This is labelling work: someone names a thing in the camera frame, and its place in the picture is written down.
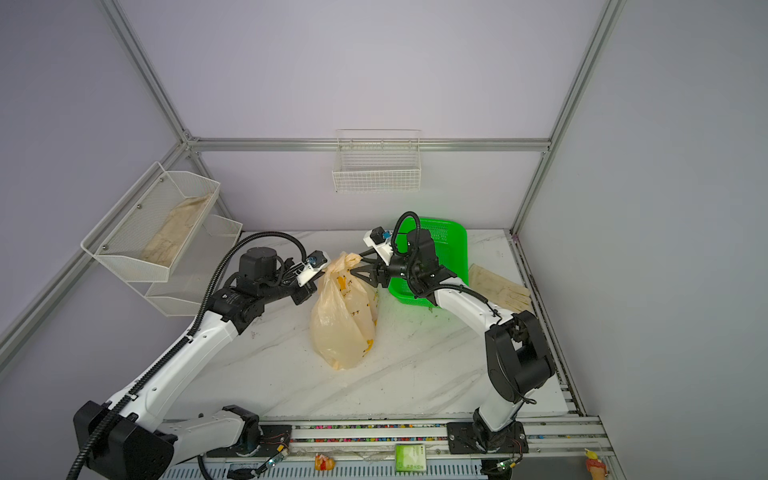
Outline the white mesh shelf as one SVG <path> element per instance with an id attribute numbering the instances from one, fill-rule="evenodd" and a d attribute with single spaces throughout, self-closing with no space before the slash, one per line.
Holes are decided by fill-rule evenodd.
<path id="1" fill-rule="evenodd" d="M 194 317 L 217 265 L 241 232 L 241 223 L 209 214 L 167 282 L 131 282 L 129 287 L 166 317 Z"/>
<path id="2" fill-rule="evenodd" d="M 154 163 L 80 243 L 81 249 L 126 283 L 170 279 L 185 250 L 219 198 L 220 183 L 190 171 Z M 157 246 L 173 210 L 193 204 L 191 224 L 176 235 L 171 253 L 159 260 Z"/>

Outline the white lower mesh shelf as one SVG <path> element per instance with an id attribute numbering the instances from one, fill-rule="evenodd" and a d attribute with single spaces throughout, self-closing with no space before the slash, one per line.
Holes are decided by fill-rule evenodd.
<path id="1" fill-rule="evenodd" d="M 194 317 L 217 265 L 241 232 L 241 223 L 209 214 L 167 282 L 131 282 L 129 287 L 166 317 Z"/>

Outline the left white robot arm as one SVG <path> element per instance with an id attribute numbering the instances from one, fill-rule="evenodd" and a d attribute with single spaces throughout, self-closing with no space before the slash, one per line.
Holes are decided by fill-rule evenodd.
<path id="1" fill-rule="evenodd" d="M 108 479 L 158 479 L 170 467 L 214 450 L 251 456 L 275 446 L 265 439 L 258 415 L 237 405 L 183 421 L 167 418 L 191 381 L 268 304 L 284 298 L 295 304 L 308 300 L 328 263 L 323 251 L 305 253 L 295 263 L 272 248 L 256 247 L 225 277 L 233 255 L 228 252 L 216 268 L 187 332 L 109 400 L 88 401 L 76 412 L 79 452 L 68 478 L 76 479 L 89 468 Z"/>

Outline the small orange toy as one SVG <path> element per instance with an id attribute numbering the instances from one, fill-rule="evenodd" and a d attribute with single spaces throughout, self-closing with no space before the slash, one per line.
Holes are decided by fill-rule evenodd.
<path id="1" fill-rule="evenodd" d="M 332 471 L 336 466 L 334 458 L 324 454 L 316 454 L 314 458 L 314 469 L 316 471 Z"/>

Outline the white upper mesh shelf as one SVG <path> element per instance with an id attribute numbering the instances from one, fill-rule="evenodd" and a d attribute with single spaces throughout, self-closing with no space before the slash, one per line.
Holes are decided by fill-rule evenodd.
<path id="1" fill-rule="evenodd" d="M 219 198 L 220 183 L 190 171 L 154 163 L 80 243 L 81 249 L 126 283 L 170 279 L 185 250 Z M 159 260 L 157 246 L 173 210 L 193 204 L 191 224 L 176 235 L 171 253 Z"/>

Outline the translucent beige plastic bag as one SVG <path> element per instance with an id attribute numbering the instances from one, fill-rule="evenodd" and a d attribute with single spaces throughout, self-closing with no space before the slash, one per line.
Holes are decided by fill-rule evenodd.
<path id="1" fill-rule="evenodd" d="M 314 351 L 333 369 L 357 366 L 373 349 L 378 321 L 378 293 L 352 274 L 362 257 L 341 253 L 319 282 L 309 331 Z"/>

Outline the green plastic basket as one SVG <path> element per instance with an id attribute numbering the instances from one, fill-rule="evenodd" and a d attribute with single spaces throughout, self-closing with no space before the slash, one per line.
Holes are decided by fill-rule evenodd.
<path id="1" fill-rule="evenodd" d="M 459 223 L 434 219 L 420 218 L 422 233 L 428 231 L 435 243 L 436 255 L 440 264 L 451 270 L 465 284 L 469 284 L 468 235 L 466 229 Z M 389 293 L 400 303 L 418 307 L 433 307 L 428 299 L 416 299 L 406 281 L 393 278 L 388 286 Z"/>

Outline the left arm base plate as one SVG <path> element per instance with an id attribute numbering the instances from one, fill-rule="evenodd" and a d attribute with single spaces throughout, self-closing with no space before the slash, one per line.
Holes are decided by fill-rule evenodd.
<path id="1" fill-rule="evenodd" d="M 247 446 L 238 456 L 269 458 L 279 451 L 288 450 L 293 427 L 289 424 L 261 424 L 257 441 Z"/>

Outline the yellow red toy figure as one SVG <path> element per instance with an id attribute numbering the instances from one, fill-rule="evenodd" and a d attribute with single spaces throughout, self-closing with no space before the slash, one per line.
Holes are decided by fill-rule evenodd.
<path id="1" fill-rule="evenodd" d="M 605 480 L 608 475 L 607 465 L 592 450 L 585 450 L 586 469 L 592 480 Z"/>

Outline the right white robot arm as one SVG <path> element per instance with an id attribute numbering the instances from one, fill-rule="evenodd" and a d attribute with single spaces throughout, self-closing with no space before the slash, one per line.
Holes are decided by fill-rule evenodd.
<path id="1" fill-rule="evenodd" d="M 397 231 L 381 227 L 364 236 L 364 265 L 352 275 L 373 287 L 403 280 L 416 299 L 426 299 L 446 310 L 483 337 L 486 371 L 491 389 L 469 423 L 453 422 L 453 453 L 525 453 L 527 443 L 521 408 L 533 405 L 531 392 L 556 373 L 551 349 L 536 316 L 515 313 L 471 289 L 439 259 L 431 233 L 421 227 L 406 234 L 403 251 L 396 246 Z"/>

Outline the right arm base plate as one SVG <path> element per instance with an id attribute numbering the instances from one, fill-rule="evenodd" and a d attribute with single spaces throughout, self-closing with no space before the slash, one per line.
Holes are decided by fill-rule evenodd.
<path id="1" fill-rule="evenodd" d="M 529 445 L 524 426 L 513 421 L 497 432 L 478 422 L 449 422 L 446 425 L 451 454 L 526 454 Z"/>

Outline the green box on rail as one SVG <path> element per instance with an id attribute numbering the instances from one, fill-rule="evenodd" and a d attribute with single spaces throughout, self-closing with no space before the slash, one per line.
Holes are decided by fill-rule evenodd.
<path id="1" fill-rule="evenodd" d="M 423 444 L 398 444 L 395 447 L 395 470 L 398 473 L 426 472 L 426 447 Z"/>

